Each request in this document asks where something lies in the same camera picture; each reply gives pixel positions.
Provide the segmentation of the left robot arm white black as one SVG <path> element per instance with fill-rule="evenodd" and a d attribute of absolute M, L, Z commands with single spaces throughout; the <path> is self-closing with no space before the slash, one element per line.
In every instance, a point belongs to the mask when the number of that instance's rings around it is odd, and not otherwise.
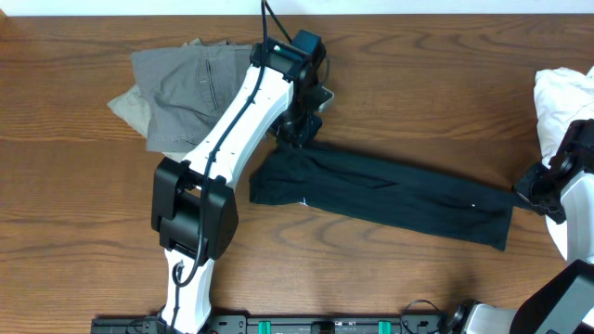
<path fill-rule="evenodd" d="M 267 133 L 294 147 L 316 135 L 322 125 L 317 113 L 333 99 L 317 74 L 326 55 L 312 32 L 300 30 L 287 43 L 265 37 L 212 131 L 182 161 L 165 158 L 158 165 L 151 227 L 168 263 L 168 297 L 148 332 L 205 328 L 213 266 L 239 224 L 235 189 L 242 170 Z"/>

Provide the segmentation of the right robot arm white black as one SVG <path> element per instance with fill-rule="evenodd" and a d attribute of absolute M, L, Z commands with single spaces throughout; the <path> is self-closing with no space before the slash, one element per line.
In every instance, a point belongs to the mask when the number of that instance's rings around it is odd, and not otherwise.
<path fill-rule="evenodd" d="M 570 123 L 548 165 L 513 191 L 532 211 L 566 226 L 567 266 L 517 309 L 461 305 L 444 333 L 571 334 L 593 331 L 593 121 Z"/>

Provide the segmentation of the dark teal t-shirt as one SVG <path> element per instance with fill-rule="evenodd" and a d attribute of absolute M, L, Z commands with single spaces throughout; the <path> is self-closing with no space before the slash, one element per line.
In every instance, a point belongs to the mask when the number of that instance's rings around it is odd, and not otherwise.
<path fill-rule="evenodd" d="M 381 225 L 505 249 L 517 195 L 320 145 L 279 146 L 250 178 L 256 204 L 300 202 Z"/>

